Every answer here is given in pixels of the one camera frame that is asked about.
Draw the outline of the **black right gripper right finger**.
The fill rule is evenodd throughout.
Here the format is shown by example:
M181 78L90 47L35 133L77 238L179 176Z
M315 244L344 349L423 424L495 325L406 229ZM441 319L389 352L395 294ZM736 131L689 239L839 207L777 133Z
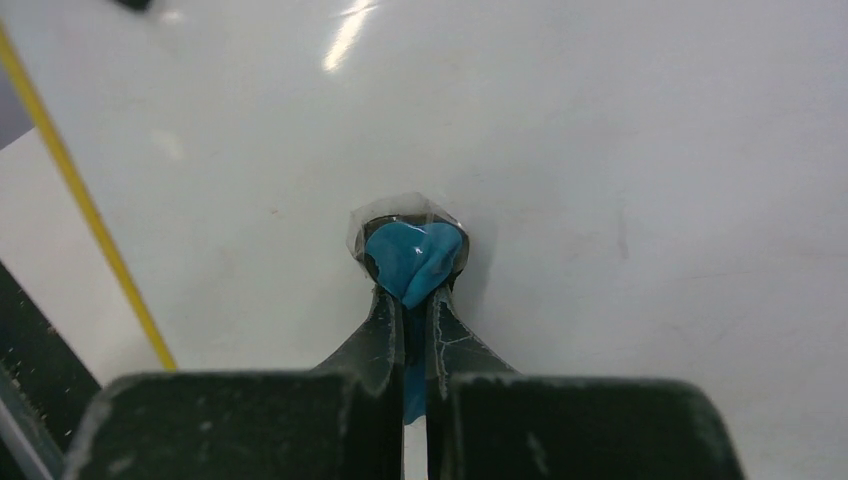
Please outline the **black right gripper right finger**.
M459 318L453 284L469 239L429 218L428 468L434 479L740 479L721 415L669 379L528 376Z

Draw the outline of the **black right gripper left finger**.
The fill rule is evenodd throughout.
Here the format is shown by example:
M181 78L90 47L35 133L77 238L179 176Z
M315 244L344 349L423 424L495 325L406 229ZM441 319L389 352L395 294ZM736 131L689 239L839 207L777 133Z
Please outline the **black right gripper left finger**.
M368 316L310 370L139 373L98 393L67 479L399 479L403 309Z

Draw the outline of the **blue eraser cloth pad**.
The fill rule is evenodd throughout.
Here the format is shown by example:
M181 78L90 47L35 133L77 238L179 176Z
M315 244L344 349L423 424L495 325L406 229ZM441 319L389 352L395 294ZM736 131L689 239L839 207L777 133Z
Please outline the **blue eraser cloth pad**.
M403 307L406 353L403 423L406 425L426 414L424 303L453 274L463 243L460 229L444 222L418 226L391 222L377 228L365 242L364 253L377 268L376 284Z

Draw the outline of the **yellow framed whiteboard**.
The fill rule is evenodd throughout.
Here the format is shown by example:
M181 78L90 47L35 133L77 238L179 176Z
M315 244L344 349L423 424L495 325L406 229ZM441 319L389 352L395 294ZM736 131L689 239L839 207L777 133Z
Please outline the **yellow framed whiteboard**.
M420 193L535 374L672 377L752 479L847 475L843 1L5 1L176 364L315 365Z

